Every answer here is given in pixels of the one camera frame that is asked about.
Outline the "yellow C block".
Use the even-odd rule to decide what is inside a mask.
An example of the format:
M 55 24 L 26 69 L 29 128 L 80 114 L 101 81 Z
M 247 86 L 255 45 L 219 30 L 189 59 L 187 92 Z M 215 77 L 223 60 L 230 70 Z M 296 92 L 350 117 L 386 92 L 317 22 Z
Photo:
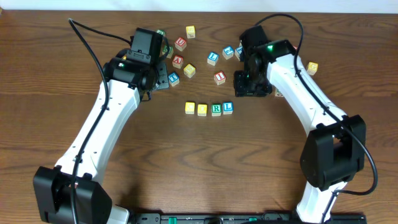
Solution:
M 185 103 L 185 113 L 186 114 L 194 114 L 195 113 L 195 103 L 194 102 L 186 102 Z

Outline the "green R block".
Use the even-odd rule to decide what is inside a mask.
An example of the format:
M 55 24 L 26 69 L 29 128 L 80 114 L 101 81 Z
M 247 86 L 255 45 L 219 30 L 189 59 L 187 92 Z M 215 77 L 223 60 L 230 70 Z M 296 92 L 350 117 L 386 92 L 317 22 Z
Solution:
M 221 104 L 212 104 L 211 106 L 211 115 L 212 116 L 221 116 L 222 114 L 222 106 Z

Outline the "yellow O block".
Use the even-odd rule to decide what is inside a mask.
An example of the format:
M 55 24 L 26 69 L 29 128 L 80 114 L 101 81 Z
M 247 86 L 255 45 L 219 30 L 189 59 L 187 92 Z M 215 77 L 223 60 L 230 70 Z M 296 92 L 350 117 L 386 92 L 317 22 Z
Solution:
M 208 110 L 208 105 L 206 104 L 198 104 L 197 106 L 197 115 L 206 116 Z

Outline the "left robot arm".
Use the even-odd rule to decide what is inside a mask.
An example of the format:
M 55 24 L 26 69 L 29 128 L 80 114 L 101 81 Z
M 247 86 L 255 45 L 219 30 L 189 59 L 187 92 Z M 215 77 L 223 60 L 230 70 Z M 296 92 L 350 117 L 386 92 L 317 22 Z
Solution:
M 154 65 L 119 57 L 101 71 L 99 93 L 80 132 L 53 168 L 39 167 L 33 186 L 45 223 L 127 223 L 102 186 L 110 155 L 145 94 L 168 88 L 165 62 Z

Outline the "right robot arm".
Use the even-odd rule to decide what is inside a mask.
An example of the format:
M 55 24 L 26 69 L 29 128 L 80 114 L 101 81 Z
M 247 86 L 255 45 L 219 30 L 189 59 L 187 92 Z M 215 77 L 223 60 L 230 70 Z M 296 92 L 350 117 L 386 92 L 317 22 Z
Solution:
M 300 156 L 307 183 L 296 207 L 299 219 L 330 220 L 337 195 L 364 168 L 364 120 L 349 117 L 321 91 L 288 40 L 242 38 L 241 48 L 244 68 L 234 73 L 236 96 L 266 96 L 276 88 L 307 135 Z

